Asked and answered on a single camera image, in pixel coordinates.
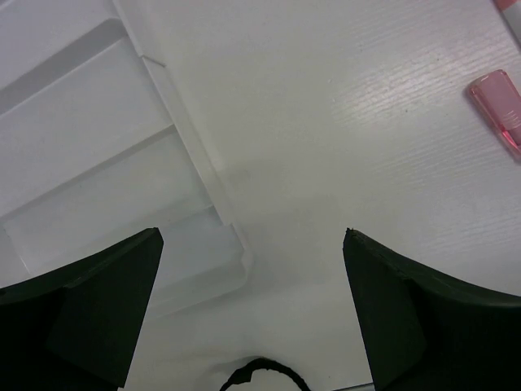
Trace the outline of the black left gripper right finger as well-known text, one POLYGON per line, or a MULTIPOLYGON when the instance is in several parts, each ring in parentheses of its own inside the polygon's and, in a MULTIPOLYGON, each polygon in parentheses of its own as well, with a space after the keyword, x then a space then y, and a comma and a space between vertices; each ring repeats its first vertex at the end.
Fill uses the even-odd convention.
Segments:
POLYGON ((349 229, 344 264, 374 388, 518 390, 520 299, 349 229))

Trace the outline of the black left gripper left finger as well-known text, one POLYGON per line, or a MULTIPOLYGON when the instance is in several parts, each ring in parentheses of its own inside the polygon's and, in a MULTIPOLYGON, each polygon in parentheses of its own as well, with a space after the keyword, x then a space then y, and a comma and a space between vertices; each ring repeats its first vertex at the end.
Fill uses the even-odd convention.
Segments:
POLYGON ((2 288, 1 388, 124 388, 163 247, 148 228, 2 288))

